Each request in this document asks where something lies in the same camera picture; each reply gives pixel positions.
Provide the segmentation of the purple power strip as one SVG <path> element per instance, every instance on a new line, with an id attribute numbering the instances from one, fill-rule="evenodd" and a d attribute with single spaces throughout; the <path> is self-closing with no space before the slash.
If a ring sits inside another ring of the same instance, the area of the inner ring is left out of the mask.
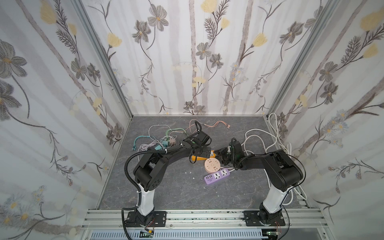
<path id="1" fill-rule="evenodd" d="M 211 185 L 213 183 L 216 183 L 220 180 L 226 179 L 231 174 L 230 170 L 227 168 L 221 169 L 217 172 L 214 172 L 212 174 L 209 174 L 204 177 L 204 181 L 207 185 Z"/>

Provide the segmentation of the orange power strip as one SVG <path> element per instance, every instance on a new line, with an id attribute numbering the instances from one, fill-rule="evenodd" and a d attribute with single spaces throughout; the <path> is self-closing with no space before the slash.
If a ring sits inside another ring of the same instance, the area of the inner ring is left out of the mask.
<path id="1" fill-rule="evenodd" d="M 191 160 L 194 163 L 196 161 L 205 161 L 209 158 L 215 158 L 215 157 L 216 157 L 216 153 L 214 151 L 204 151 L 198 154 L 197 156 L 192 155 Z"/>

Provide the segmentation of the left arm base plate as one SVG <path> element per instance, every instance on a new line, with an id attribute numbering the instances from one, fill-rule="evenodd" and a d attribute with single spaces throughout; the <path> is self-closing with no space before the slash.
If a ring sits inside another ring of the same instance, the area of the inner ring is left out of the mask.
<path id="1" fill-rule="evenodd" d="M 165 227 L 167 220 L 166 211 L 152 211 L 147 216 L 140 214 L 138 211 L 128 213 L 124 218 L 124 224 L 128 228 L 133 227 Z"/>

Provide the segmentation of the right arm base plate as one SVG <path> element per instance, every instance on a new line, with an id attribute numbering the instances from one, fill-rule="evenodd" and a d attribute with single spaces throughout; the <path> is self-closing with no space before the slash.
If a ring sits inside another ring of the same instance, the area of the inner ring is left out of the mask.
<path id="1" fill-rule="evenodd" d="M 243 211 L 243 220 L 247 227 L 284 227 L 286 222 L 282 211 L 269 214 L 267 211 Z"/>

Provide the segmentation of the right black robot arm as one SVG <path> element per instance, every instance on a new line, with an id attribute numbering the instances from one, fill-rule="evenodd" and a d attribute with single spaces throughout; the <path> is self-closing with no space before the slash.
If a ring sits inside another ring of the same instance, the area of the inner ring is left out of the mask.
<path id="1" fill-rule="evenodd" d="M 232 166 L 236 171 L 265 170 L 271 187 L 257 213 L 259 222 L 264 226 L 279 222 L 283 216 L 284 200 L 293 188 L 303 183 L 306 177 L 305 168 L 300 168 L 292 156 L 283 150 L 246 155 L 241 143 L 232 138 L 228 147 L 216 150 L 214 154 L 222 165 Z"/>

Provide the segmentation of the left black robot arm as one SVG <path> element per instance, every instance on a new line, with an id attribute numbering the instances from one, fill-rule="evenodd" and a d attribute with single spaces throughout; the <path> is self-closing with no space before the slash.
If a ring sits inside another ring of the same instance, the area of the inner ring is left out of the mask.
<path id="1" fill-rule="evenodd" d="M 122 208 L 124 228 L 148 227 L 156 224 L 155 189 L 160 185 L 169 165 L 183 158 L 191 163 L 197 156 L 211 150 L 212 138 L 202 131 L 195 121 L 197 130 L 173 147 L 146 151 L 131 155 L 125 162 L 124 173 L 128 181 L 137 189 L 138 202 L 135 207 Z"/>

